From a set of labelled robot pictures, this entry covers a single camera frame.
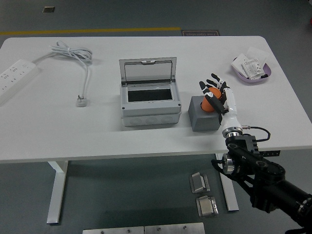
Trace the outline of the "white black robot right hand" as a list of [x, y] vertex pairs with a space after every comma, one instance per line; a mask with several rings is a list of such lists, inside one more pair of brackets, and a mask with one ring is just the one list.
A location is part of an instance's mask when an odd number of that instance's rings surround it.
[[242, 135], [243, 128], [237, 120], [237, 108], [232, 89], [217, 75], [212, 73], [211, 76], [213, 80], [200, 81], [199, 85], [205, 100], [219, 114], [223, 136], [227, 138]]

